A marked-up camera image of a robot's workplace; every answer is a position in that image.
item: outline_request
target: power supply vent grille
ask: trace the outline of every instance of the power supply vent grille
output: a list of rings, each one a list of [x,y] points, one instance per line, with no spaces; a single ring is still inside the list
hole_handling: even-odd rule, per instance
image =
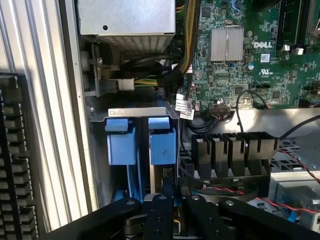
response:
[[[173,34],[103,36],[98,38],[119,48],[126,55],[162,53],[169,45]]]

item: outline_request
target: heatsink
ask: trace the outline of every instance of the heatsink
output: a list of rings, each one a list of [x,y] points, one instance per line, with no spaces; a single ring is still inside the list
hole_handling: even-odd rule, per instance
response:
[[[209,44],[211,62],[241,61],[243,49],[243,27],[213,28],[211,30]]]

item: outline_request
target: power supply unit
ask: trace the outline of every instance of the power supply unit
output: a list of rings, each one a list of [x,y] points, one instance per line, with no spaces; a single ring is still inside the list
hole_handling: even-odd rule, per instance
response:
[[[176,31],[175,0],[78,0],[81,35],[126,55],[162,53]]]

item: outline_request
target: motherboard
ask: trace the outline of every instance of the motherboard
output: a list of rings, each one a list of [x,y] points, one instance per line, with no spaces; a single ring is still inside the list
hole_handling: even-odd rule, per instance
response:
[[[202,0],[189,93],[196,111],[232,109],[247,89],[272,109],[318,107],[320,44],[310,33],[318,26],[320,1],[304,8],[301,2],[255,11],[253,0]],[[241,109],[259,104],[248,94],[239,101]]]

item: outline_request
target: blue drive release tab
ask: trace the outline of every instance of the blue drive release tab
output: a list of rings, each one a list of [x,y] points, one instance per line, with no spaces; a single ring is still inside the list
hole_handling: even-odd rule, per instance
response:
[[[135,165],[137,162],[136,127],[128,119],[107,119],[109,165]]]
[[[176,130],[170,127],[169,118],[149,118],[148,123],[151,164],[175,164],[177,161]]]

